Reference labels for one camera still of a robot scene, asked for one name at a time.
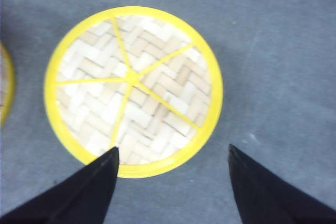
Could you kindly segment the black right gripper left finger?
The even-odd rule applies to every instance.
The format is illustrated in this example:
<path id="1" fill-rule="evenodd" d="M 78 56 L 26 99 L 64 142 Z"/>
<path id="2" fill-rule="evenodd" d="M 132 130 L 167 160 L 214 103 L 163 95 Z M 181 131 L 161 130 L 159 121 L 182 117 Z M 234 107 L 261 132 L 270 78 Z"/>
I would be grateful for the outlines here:
<path id="1" fill-rule="evenodd" d="M 114 147 L 78 172 L 1 217 L 1 223 L 103 223 L 119 169 Z"/>

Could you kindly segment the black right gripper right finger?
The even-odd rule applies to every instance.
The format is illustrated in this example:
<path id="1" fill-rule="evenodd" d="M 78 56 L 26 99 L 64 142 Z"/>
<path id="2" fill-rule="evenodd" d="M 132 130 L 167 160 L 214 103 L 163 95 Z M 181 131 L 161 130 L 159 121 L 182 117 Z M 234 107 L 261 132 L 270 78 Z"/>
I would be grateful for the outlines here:
<path id="1" fill-rule="evenodd" d="M 335 223 L 335 210 L 230 145 L 228 166 L 242 223 Z"/>

